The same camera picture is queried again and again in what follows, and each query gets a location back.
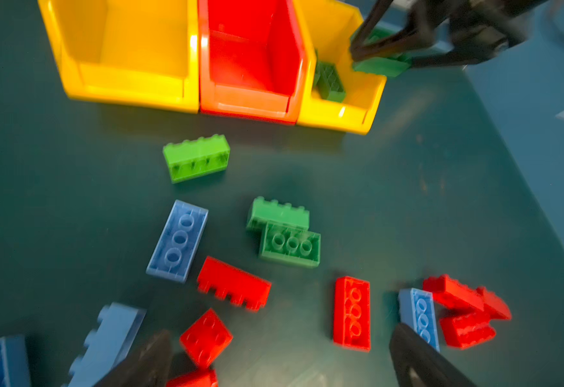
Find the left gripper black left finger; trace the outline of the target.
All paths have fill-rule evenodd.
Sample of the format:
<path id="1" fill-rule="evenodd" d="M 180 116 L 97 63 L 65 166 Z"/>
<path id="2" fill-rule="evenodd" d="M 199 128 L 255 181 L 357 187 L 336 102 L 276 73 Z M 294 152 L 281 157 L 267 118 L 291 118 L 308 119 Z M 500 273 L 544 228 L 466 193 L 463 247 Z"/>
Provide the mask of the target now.
<path id="1" fill-rule="evenodd" d="M 130 353 L 94 387 L 164 387 L 169 380 L 171 362 L 171 334 L 162 330 Z"/>

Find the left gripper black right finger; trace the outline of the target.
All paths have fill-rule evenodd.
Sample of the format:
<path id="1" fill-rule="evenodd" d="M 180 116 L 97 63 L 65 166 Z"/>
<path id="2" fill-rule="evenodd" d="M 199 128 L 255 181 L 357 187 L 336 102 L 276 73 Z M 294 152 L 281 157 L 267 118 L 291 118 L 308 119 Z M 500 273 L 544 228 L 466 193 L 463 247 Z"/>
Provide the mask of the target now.
<path id="1" fill-rule="evenodd" d="M 396 325 L 389 351 L 399 386 L 413 386 L 411 371 L 424 386 L 476 386 L 409 325 Z"/>

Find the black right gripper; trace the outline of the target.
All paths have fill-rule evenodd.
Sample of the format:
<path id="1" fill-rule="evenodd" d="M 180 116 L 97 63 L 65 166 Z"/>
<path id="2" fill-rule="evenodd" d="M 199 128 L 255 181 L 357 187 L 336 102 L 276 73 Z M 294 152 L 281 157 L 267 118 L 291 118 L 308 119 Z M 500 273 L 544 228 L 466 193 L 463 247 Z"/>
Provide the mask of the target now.
<path id="1" fill-rule="evenodd" d="M 543 3 L 542 0 L 415 1 L 402 30 L 379 40 L 369 40 L 377 24 L 393 4 L 392 0 L 377 1 L 351 41 L 351 59 L 361 62 L 373 57 L 390 57 L 430 48 L 436 41 L 436 28 L 447 20 L 454 48 L 448 53 L 415 57 L 410 67 L 477 65 L 497 57 L 504 51 L 504 45 L 511 48 L 523 43 L 527 39 L 527 33 L 519 26 L 516 18 Z M 485 30 L 496 37 L 496 42 L 487 44 L 467 41 Z"/>

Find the light blue lego brick side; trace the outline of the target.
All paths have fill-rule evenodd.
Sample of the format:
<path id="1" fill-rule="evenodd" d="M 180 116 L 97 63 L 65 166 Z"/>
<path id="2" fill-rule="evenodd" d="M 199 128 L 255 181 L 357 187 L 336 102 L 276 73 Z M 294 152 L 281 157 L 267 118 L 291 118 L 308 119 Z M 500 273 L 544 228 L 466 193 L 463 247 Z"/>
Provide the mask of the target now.
<path id="1" fill-rule="evenodd" d="M 98 315 L 99 326 L 85 338 L 86 349 L 71 364 L 67 386 L 94 386 L 127 357 L 146 311 L 111 303 Z"/>

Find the light blue lego brick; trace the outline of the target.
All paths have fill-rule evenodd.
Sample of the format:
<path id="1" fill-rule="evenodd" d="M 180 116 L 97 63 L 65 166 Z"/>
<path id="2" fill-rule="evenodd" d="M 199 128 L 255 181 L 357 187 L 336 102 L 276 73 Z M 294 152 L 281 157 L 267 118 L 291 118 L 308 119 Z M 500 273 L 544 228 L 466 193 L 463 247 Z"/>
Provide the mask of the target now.
<path id="1" fill-rule="evenodd" d="M 428 345 L 440 351 L 438 327 L 432 293 L 415 288 L 398 293 L 402 323 L 410 326 Z"/>
<path id="2" fill-rule="evenodd" d="M 176 200 L 146 268 L 146 274 L 185 283 L 209 211 Z"/>

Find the light blue lego brick corner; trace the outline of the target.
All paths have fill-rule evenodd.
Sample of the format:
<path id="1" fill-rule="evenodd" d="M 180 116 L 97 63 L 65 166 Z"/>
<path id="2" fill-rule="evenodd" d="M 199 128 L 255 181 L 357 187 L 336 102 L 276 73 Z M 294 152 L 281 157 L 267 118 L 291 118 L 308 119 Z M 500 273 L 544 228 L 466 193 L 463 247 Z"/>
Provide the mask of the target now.
<path id="1" fill-rule="evenodd" d="M 31 386 L 24 335 L 0 338 L 0 386 Z"/>

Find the green lego brick underside up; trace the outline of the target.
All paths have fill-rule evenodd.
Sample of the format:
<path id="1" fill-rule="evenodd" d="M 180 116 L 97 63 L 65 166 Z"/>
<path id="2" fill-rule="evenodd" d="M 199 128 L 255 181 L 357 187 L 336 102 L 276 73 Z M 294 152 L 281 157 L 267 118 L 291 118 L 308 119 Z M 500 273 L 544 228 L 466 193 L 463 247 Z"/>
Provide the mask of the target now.
<path id="1" fill-rule="evenodd" d="M 321 263 L 321 242 L 319 233 L 267 223 L 261 235 L 259 257 L 281 264 L 316 268 Z"/>

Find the green lego brick studs side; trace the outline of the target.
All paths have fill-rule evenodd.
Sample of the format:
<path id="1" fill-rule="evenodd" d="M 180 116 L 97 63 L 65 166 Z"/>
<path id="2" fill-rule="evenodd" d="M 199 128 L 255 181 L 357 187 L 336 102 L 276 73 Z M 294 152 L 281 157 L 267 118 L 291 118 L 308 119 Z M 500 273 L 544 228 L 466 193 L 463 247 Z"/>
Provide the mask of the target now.
<path id="1" fill-rule="evenodd" d="M 291 203 L 267 201 L 264 197 L 254 199 L 248 211 L 247 229 L 261 230 L 266 223 L 277 223 L 302 230 L 309 229 L 309 211 L 304 206 L 294 207 Z"/>

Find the bright green lego brick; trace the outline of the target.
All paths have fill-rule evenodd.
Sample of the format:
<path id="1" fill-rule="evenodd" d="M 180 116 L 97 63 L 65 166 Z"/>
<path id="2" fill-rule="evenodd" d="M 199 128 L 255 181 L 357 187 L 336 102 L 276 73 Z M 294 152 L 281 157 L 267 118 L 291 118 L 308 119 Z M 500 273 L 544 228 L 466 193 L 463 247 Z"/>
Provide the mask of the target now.
<path id="1" fill-rule="evenodd" d="M 206 176 L 227 169 L 230 146 L 225 135 L 184 140 L 180 144 L 166 144 L 164 159 L 173 184 Z"/>

